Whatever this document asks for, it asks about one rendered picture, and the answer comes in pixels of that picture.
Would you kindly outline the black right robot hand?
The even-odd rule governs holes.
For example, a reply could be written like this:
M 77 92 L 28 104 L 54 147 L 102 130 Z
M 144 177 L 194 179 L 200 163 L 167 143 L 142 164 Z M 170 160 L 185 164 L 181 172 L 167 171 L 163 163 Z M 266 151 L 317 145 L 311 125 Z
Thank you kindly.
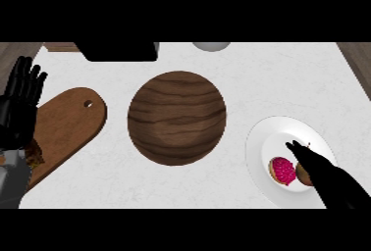
M 371 195 L 360 182 L 331 161 L 297 141 L 286 143 L 309 173 L 311 181 L 329 209 L 371 210 Z

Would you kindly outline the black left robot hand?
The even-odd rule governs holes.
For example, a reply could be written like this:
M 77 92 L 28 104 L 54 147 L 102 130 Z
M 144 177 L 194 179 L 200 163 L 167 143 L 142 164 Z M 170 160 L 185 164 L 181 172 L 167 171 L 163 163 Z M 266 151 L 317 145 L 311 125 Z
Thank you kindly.
M 34 138 L 37 103 L 48 73 L 33 58 L 21 56 L 11 71 L 5 94 L 0 95 L 0 150 L 24 148 Z

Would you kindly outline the white plate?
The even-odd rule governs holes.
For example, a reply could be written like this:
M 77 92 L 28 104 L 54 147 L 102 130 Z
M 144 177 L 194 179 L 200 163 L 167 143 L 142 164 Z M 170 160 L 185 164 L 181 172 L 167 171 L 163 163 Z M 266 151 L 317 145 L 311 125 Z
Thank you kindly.
M 312 186 L 299 179 L 289 185 L 280 184 L 269 174 L 268 164 L 274 157 L 283 157 L 297 165 L 286 146 L 293 141 L 308 146 L 337 165 L 333 149 L 312 127 L 290 117 L 269 117 L 255 125 L 247 139 L 250 174 L 262 194 L 280 208 L 324 209 L 326 204 Z

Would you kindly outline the brown wooden bowl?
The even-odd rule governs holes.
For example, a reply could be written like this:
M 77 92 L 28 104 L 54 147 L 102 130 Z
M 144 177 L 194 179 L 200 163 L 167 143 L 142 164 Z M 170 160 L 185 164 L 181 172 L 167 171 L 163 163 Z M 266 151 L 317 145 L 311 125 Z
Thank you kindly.
M 215 149 L 227 126 L 227 105 L 212 81 L 175 71 L 153 77 L 128 110 L 133 145 L 156 163 L 182 166 Z

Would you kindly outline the brown round fruit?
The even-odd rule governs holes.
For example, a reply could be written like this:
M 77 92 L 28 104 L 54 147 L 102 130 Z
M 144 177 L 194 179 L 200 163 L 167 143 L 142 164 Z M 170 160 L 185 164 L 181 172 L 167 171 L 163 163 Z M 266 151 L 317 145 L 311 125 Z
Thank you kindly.
M 314 183 L 311 181 L 311 176 L 309 176 L 309 173 L 306 172 L 302 164 L 297 164 L 296 165 L 296 175 L 297 175 L 297 178 L 300 180 L 300 182 L 308 185 L 308 186 L 312 186 Z

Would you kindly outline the brown wooden cutting board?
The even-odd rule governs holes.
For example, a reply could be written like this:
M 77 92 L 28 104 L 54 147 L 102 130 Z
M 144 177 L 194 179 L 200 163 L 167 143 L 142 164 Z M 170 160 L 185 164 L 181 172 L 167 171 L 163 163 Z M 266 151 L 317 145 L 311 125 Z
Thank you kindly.
M 39 107 L 34 139 L 45 163 L 33 169 L 30 189 L 96 137 L 107 118 L 105 100 L 88 87 L 65 90 Z

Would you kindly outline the brown food item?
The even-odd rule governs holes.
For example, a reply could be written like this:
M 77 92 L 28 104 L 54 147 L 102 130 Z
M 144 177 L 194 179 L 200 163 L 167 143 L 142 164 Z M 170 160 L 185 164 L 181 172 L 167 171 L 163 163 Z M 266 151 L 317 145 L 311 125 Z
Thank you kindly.
M 26 147 L 27 164 L 34 169 L 40 164 L 45 163 L 42 156 L 42 149 L 37 145 L 37 141 L 33 140 Z

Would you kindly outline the black appliance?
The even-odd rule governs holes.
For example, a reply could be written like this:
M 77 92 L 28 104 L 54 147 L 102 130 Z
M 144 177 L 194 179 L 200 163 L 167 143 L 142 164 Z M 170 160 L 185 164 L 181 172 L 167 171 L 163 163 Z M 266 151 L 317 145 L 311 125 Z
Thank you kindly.
M 77 42 L 91 62 L 156 62 L 159 42 Z

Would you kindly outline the pale grey round object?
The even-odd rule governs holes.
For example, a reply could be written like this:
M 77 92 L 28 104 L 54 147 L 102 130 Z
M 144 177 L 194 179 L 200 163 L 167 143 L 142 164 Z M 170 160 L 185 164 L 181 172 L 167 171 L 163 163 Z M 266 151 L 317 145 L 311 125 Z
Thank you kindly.
M 229 42 L 194 42 L 193 45 L 206 52 L 218 52 L 229 46 Z

